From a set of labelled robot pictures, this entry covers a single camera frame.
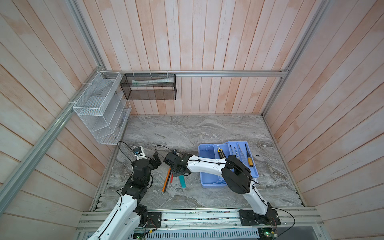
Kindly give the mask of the aluminium frame horizontal bar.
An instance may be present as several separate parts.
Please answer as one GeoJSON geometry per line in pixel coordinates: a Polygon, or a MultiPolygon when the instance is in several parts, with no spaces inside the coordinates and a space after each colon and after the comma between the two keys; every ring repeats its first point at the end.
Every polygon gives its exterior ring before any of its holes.
{"type": "Polygon", "coordinates": [[[284,77],[288,71],[260,70],[260,71],[115,71],[123,74],[174,74],[176,77],[284,77]]]}

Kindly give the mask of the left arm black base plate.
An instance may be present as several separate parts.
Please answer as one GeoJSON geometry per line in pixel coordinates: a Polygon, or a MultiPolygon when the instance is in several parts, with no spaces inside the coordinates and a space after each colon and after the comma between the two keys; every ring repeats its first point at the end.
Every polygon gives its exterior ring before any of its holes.
{"type": "Polygon", "coordinates": [[[161,212],[149,212],[143,216],[132,212],[127,220],[123,221],[124,228],[150,228],[158,229],[161,227],[162,213],[161,212]]]}

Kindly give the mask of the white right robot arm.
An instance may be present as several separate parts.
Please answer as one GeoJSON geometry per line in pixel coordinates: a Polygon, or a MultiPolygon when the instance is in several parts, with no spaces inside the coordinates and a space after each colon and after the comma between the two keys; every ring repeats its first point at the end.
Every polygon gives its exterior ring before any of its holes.
{"type": "Polygon", "coordinates": [[[184,154],[182,157],[169,152],[164,163],[175,177],[190,173],[207,173],[222,177],[231,191],[242,195],[252,207],[255,214],[267,216],[271,205],[257,190],[257,182],[251,171],[234,155],[226,159],[207,159],[196,155],[184,154]]]}

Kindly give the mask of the teal utility knife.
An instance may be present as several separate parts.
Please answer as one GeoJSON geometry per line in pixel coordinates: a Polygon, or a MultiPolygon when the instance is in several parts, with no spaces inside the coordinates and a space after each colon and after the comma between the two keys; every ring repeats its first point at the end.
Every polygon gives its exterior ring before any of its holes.
{"type": "Polygon", "coordinates": [[[185,178],[183,175],[179,176],[179,181],[180,181],[181,187],[183,189],[185,189],[186,188],[186,182],[185,182],[185,178]]]}

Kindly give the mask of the red sleeved hex key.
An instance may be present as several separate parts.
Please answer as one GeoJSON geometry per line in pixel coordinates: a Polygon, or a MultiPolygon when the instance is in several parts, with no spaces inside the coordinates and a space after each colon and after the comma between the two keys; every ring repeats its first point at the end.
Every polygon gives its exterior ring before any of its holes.
{"type": "Polygon", "coordinates": [[[169,182],[169,186],[172,186],[172,184],[173,184],[173,178],[174,178],[174,176],[173,176],[173,174],[171,174],[170,182],[169,182]]]}

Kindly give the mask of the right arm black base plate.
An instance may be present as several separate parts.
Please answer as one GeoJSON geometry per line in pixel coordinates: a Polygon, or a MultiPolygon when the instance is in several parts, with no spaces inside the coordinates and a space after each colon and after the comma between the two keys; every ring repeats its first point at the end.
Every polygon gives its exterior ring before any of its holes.
{"type": "Polygon", "coordinates": [[[258,215],[252,210],[239,210],[242,226],[260,226],[260,225],[281,225],[278,212],[274,209],[268,209],[265,215],[258,215]]]}

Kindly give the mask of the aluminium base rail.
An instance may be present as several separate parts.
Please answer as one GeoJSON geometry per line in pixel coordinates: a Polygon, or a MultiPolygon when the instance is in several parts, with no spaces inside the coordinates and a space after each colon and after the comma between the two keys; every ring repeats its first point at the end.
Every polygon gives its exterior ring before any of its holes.
{"type": "MultiPolygon", "coordinates": [[[[182,209],[161,210],[160,230],[234,229],[243,228],[239,209],[182,209]]],[[[95,232],[109,211],[84,212],[76,232],[95,232]]],[[[279,227],[323,226],[320,213],[314,207],[279,207],[279,227]]]]}

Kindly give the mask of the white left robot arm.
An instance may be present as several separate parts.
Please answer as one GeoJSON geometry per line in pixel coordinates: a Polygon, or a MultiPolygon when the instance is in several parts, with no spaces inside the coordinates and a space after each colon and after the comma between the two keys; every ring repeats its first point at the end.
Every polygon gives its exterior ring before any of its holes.
{"type": "Polygon", "coordinates": [[[133,172],[119,194],[120,198],[90,240],[126,240],[137,227],[147,224],[148,208],[140,204],[153,184],[152,171],[161,165],[159,157],[149,158],[143,147],[133,150],[133,172]]]}

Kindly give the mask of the clear handled tester screwdriver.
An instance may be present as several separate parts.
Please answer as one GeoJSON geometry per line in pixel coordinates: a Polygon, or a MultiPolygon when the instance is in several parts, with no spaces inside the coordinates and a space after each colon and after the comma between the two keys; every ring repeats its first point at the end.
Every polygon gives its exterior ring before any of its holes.
{"type": "Polygon", "coordinates": [[[245,155],[244,155],[242,149],[240,148],[240,144],[238,144],[238,149],[239,149],[240,156],[241,156],[241,158],[242,158],[243,163],[246,164],[246,163],[247,163],[247,159],[246,159],[246,157],[245,157],[245,155]]]}

